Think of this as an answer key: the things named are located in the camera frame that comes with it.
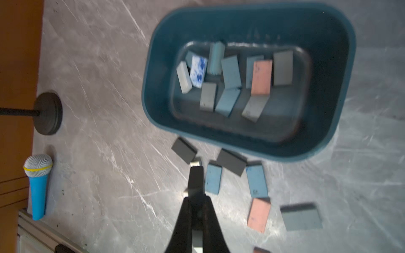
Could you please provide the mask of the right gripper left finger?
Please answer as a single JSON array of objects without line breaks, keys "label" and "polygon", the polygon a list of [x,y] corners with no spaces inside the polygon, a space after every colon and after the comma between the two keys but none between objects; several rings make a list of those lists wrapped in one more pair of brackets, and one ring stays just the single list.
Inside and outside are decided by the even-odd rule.
[{"label": "right gripper left finger", "polygon": [[192,253],[192,220],[192,207],[186,197],[165,253]]}]

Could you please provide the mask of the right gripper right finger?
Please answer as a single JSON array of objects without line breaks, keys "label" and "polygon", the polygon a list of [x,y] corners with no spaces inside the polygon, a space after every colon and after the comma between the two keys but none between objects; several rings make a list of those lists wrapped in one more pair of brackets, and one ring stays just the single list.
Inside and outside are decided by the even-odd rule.
[{"label": "right gripper right finger", "polygon": [[218,222],[211,198],[204,196],[203,203],[203,252],[230,253]]}]

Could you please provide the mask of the white blue stained eraser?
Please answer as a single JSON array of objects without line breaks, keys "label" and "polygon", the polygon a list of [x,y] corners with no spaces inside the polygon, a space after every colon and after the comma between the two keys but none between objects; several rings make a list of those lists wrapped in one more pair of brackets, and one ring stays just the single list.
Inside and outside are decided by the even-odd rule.
[{"label": "white blue stained eraser", "polygon": [[208,59],[197,55],[192,56],[192,64],[190,68],[190,80],[192,85],[201,89],[204,82]]}]

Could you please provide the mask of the teal eraser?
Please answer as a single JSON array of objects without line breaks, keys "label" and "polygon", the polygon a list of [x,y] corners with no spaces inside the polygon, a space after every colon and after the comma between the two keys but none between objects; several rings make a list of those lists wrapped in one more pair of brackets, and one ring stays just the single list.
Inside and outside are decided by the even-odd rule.
[{"label": "teal eraser", "polygon": [[221,61],[225,54],[225,47],[225,44],[221,41],[211,45],[207,65],[208,74],[220,75],[222,73]]}]

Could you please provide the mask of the pink eraser low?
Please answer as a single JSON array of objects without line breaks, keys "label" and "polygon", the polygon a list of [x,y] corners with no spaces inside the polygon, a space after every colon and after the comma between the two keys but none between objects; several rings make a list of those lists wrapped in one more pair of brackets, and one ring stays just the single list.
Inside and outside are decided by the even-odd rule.
[{"label": "pink eraser low", "polygon": [[254,250],[253,250],[253,253],[271,253],[271,252],[268,251],[268,250],[259,248],[259,247],[255,247]]}]

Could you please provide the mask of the black eraser low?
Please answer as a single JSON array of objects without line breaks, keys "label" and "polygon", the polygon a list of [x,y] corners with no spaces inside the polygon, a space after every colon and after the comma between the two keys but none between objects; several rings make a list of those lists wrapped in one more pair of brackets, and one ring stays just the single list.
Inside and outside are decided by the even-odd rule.
[{"label": "black eraser low", "polygon": [[188,199],[192,207],[192,245],[197,253],[203,252],[202,243],[202,206],[204,203],[204,168],[193,166],[190,168],[188,180]]}]

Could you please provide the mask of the grey green eraser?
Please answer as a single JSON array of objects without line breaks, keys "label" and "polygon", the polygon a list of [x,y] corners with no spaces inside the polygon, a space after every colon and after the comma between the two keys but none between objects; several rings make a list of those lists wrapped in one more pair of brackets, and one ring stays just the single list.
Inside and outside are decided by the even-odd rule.
[{"label": "grey green eraser", "polygon": [[202,84],[199,105],[200,110],[208,112],[214,111],[216,91],[216,83],[205,82]]}]

